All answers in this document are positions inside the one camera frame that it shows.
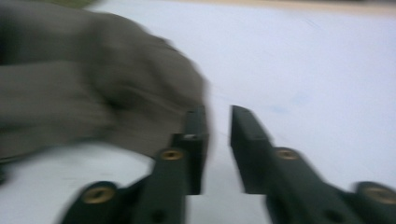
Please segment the white table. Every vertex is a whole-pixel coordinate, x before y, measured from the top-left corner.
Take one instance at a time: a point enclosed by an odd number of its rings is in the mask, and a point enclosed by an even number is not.
[[[207,79],[211,116],[205,192],[188,223],[271,223],[262,196],[242,193],[229,142],[230,105],[255,112],[280,147],[300,150],[340,189],[396,187],[396,17],[290,7],[104,1],[91,10],[170,39]],[[81,187],[125,186],[151,161],[101,144],[52,148],[5,167],[0,223],[56,223]]]

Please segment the black bracket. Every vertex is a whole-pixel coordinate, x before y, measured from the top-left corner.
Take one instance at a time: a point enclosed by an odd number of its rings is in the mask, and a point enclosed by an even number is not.
[[[360,182],[356,193],[322,181],[296,150],[273,147],[254,115],[232,108],[231,147],[245,192],[266,195],[275,224],[395,224],[396,193]]]
[[[151,174],[129,188],[101,181],[85,188],[63,224],[182,224],[185,198],[201,193],[208,134],[205,109],[189,111],[182,133],[159,151]]]

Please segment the black clamp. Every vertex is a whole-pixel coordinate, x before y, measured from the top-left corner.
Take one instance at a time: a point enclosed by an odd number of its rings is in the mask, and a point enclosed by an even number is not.
[[[253,114],[233,106],[231,147],[245,192],[266,195],[275,224],[395,224],[396,193],[360,182],[356,193],[321,180],[296,150],[273,147]]]
[[[151,174],[119,189],[101,181],[85,188],[63,224],[184,223],[186,195],[201,193],[208,134],[203,107],[189,111],[182,133],[154,158]]]

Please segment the brass grommet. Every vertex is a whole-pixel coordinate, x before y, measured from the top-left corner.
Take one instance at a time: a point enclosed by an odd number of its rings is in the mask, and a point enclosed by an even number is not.
[[[114,189],[107,187],[100,187],[95,189],[89,189],[84,193],[82,201],[84,203],[105,203],[114,197]]]
[[[396,204],[396,194],[388,189],[367,188],[364,193],[379,203]]]
[[[162,154],[162,158],[163,160],[166,161],[176,161],[179,160],[183,157],[183,153],[181,153],[180,151],[176,151],[176,150],[167,150],[165,152],[163,152]]]
[[[276,155],[280,158],[282,158],[283,160],[297,160],[298,159],[298,155],[297,153],[288,150],[288,149],[280,149],[276,152]]]

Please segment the black plastic part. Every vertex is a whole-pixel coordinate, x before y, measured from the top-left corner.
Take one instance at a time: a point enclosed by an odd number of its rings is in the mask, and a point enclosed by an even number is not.
[[[91,189],[110,189],[114,194],[103,203],[86,203],[84,197]],[[101,181],[85,188],[69,208],[62,224],[114,224],[120,207],[120,192],[111,182]]]
[[[231,146],[247,193],[269,195],[276,224],[359,224],[342,197],[289,148],[273,148],[251,112],[233,106]]]
[[[270,138],[249,110],[236,105],[232,109],[231,147],[245,192],[266,194],[269,163],[264,154],[273,150]]]
[[[3,171],[3,167],[0,166],[0,185],[6,182],[6,173]]]
[[[167,151],[181,155],[168,160]],[[131,224],[182,224],[185,222],[185,200],[189,189],[188,152],[178,148],[160,151],[151,176],[140,195]]]
[[[174,134],[172,137],[170,147],[183,148],[189,153],[189,195],[197,195],[202,191],[208,137],[205,108],[202,106],[186,114],[182,133]]]
[[[395,190],[374,182],[360,182],[356,193],[341,194],[365,223],[396,223]]]

